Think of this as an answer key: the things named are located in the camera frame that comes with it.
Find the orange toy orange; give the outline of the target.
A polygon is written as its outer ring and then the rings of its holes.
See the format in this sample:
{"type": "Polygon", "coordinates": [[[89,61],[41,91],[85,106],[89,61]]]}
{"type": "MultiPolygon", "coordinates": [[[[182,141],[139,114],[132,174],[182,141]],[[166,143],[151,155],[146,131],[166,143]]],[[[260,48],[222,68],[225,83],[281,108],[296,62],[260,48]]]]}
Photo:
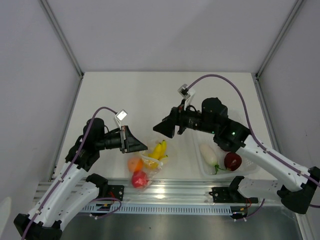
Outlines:
{"type": "Polygon", "coordinates": [[[132,157],[127,161],[127,168],[131,173],[141,171],[144,167],[144,162],[139,157],[132,157]]]}

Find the yellow toy banana bunch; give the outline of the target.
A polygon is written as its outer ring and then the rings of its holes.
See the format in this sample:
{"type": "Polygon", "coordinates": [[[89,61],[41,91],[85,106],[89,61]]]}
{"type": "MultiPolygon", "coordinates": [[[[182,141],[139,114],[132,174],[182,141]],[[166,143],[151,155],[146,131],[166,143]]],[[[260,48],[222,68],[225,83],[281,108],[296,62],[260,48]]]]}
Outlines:
{"type": "Polygon", "coordinates": [[[141,156],[144,167],[149,170],[161,169],[162,166],[165,164],[165,160],[167,160],[168,158],[166,151],[167,141],[162,140],[161,142],[158,142],[156,144],[155,148],[153,149],[153,152],[143,152],[141,156]]]}

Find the clear zip top bag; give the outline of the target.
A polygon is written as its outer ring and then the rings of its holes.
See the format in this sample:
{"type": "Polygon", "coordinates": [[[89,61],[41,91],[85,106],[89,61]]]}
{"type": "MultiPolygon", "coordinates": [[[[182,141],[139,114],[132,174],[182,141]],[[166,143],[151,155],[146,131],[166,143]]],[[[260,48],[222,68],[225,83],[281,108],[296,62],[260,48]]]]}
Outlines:
{"type": "Polygon", "coordinates": [[[131,186],[143,191],[173,164],[177,153],[172,139],[156,134],[147,141],[147,150],[134,153],[127,160],[131,186]]]}

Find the red toy tomato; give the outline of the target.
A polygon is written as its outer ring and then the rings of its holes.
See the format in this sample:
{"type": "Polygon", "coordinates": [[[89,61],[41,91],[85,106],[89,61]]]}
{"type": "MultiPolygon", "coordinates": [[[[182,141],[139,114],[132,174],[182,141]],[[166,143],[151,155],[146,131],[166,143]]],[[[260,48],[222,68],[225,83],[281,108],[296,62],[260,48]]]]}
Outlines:
{"type": "Polygon", "coordinates": [[[134,188],[145,188],[149,184],[149,177],[144,171],[136,171],[131,177],[131,184],[134,188]]]}

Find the white toy radish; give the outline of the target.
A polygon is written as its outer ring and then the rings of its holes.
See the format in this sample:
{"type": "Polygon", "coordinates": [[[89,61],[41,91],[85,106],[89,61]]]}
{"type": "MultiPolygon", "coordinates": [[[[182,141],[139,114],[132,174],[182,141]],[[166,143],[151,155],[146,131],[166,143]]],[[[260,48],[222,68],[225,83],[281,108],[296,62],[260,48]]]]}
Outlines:
{"type": "Polygon", "coordinates": [[[205,164],[210,168],[213,175],[217,175],[219,171],[226,170],[220,165],[218,156],[208,144],[201,143],[199,145],[199,151],[205,164]]]}

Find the dark red toy apple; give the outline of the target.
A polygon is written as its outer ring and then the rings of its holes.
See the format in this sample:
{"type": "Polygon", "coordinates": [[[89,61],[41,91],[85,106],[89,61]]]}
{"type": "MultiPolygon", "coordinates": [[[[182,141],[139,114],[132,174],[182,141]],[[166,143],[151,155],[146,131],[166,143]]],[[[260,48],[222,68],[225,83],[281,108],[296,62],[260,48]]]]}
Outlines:
{"type": "Polygon", "coordinates": [[[229,171],[236,171],[242,163],[242,158],[236,153],[229,152],[224,157],[224,166],[229,171]]]}

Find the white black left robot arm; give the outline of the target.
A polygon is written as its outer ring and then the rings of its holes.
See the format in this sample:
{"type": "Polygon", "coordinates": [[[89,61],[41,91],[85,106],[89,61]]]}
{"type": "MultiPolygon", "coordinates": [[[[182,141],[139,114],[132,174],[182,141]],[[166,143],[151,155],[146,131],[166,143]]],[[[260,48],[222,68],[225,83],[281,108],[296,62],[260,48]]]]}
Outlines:
{"type": "Polygon", "coordinates": [[[104,150],[123,154],[147,150],[147,146],[123,125],[105,132],[101,118],[92,118],[69,150],[63,167],[49,189],[27,214],[19,213],[13,223],[23,240],[59,240],[69,222],[92,201],[116,201],[108,197],[109,184],[89,170],[104,150]]]}

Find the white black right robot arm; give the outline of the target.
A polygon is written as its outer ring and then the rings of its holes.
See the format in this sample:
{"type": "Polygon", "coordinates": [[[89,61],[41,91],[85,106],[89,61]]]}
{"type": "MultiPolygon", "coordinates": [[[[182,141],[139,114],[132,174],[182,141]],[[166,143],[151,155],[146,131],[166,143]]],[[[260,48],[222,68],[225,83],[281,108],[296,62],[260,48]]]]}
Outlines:
{"type": "Polygon", "coordinates": [[[228,189],[234,202],[243,198],[280,201],[287,209],[306,214],[320,183],[320,169],[301,166],[260,142],[249,128],[228,117],[228,108],[216,97],[206,98],[200,111],[182,101],[153,127],[168,138],[186,129],[213,134],[213,141],[225,152],[245,157],[269,172],[275,180],[254,180],[236,176],[228,189]]]}

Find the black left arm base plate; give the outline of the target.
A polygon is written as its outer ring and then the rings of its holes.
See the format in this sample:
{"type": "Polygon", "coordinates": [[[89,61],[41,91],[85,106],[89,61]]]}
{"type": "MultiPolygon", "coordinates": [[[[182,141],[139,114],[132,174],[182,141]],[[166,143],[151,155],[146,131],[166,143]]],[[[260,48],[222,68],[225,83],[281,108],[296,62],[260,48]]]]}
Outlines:
{"type": "Polygon", "coordinates": [[[124,190],[125,190],[124,185],[109,185],[106,192],[106,197],[116,198],[122,201],[124,197],[124,190]]]}

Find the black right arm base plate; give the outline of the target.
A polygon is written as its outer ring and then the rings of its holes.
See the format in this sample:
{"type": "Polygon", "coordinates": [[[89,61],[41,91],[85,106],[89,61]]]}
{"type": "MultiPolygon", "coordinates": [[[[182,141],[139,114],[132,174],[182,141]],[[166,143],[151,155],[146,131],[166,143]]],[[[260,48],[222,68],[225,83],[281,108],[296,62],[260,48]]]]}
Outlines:
{"type": "Polygon", "coordinates": [[[259,202],[257,197],[246,198],[242,196],[237,190],[229,187],[212,187],[208,193],[214,203],[221,204],[245,204],[252,203],[257,204],[259,202]]]}

